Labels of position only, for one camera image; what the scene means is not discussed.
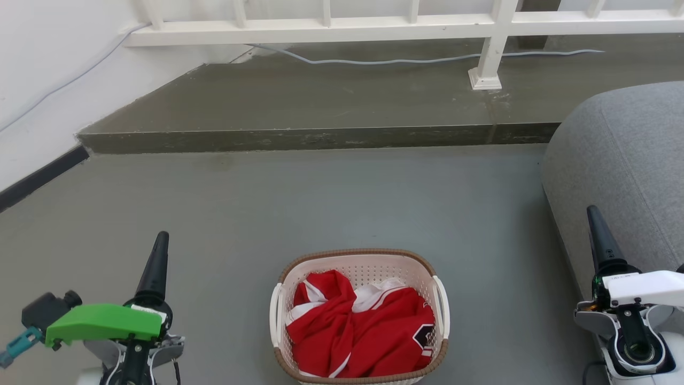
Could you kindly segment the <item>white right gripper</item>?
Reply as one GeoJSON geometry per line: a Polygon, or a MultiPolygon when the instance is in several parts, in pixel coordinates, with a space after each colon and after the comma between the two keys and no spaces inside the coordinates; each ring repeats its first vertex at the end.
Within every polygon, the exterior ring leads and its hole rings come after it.
{"type": "MultiPolygon", "coordinates": [[[[586,213],[594,268],[626,265],[601,210],[589,205],[586,213]]],[[[608,306],[612,309],[637,304],[683,307],[683,273],[678,271],[613,274],[598,278],[598,283],[607,291],[608,306]]]]}

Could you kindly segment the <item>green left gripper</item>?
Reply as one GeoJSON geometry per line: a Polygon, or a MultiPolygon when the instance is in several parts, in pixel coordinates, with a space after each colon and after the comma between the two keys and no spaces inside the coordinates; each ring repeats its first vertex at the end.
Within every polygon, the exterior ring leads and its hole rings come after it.
{"type": "Polygon", "coordinates": [[[74,341],[159,340],[173,322],[173,310],[166,304],[169,233],[157,234],[134,299],[123,305],[86,304],[71,306],[64,299],[52,299],[58,317],[45,329],[45,346],[58,349],[74,341]]]}

